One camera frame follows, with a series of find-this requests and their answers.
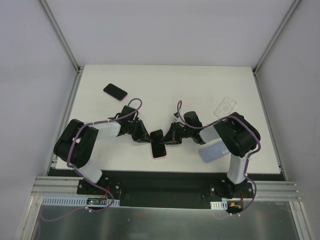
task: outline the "white table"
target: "white table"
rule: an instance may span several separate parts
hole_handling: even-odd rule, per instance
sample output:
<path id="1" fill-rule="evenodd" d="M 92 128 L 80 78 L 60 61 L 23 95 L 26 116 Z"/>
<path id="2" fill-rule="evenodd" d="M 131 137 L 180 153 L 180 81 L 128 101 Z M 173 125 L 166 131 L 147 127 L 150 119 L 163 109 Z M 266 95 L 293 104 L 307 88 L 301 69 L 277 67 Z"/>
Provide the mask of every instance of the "white table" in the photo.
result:
<path id="1" fill-rule="evenodd" d="M 117 101 L 103 92 L 112 83 L 128 92 Z M 181 113 L 195 111 L 203 125 L 217 119 L 214 111 L 224 99 L 237 101 L 235 111 L 243 115 L 261 135 L 262 149 L 252 156 L 249 173 L 279 174 L 278 162 L 250 67 L 86 65 L 70 119 L 92 122 L 114 117 L 132 98 L 143 101 L 139 117 L 148 130 L 166 134 L 177 103 Z M 204 163 L 198 145 L 184 138 L 181 145 L 166 146 L 167 156 L 153 159 L 149 143 L 133 142 L 130 135 L 97 141 L 92 159 L 102 170 L 219 173 L 229 169 L 230 155 Z M 58 160 L 57 169 L 67 169 Z"/>

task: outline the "gray wall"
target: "gray wall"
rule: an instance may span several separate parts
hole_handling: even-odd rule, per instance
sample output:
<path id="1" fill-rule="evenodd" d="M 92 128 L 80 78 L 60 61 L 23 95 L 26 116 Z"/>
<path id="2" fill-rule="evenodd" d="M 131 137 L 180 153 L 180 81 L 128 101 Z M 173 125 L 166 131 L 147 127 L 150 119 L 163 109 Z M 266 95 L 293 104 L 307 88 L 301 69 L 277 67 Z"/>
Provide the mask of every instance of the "gray wall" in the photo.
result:
<path id="1" fill-rule="evenodd" d="M 293 0 L 48 0 L 80 65 L 254 66 Z"/>
<path id="2" fill-rule="evenodd" d="M 36 0 L 0 1 L 0 239 L 44 173 L 75 72 Z"/>
<path id="3" fill-rule="evenodd" d="M 320 1 L 304 0 L 258 73 L 281 162 L 320 239 Z"/>

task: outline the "phone screen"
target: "phone screen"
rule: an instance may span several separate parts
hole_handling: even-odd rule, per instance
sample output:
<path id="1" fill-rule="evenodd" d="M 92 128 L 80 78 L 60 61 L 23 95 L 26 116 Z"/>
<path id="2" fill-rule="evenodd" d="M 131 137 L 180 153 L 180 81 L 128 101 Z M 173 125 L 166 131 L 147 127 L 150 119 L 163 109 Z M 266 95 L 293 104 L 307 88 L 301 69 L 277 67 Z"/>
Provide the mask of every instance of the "phone screen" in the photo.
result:
<path id="1" fill-rule="evenodd" d="M 107 94 L 109 94 L 110 96 L 114 97 L 115 99 L 118 99 L 119 101 L 122 101 L 125 96 L 128 95 L 128 93 L 124 90 L 122 90 L 121 88 L 113 85 L 112 83 L 109 83 L 104 89 L 103 91 Z"/>
<path id="2" fill-rule="evenodd" d="M 150 133 L 152 139 L 151 142 L 151 151 L 152 157 L 154 159 L 162 158 L 167 155 L 166 145 L 164 143 L 159 143 L 160 140 L 164 137 L 164 132 L 160 129 Z"/>

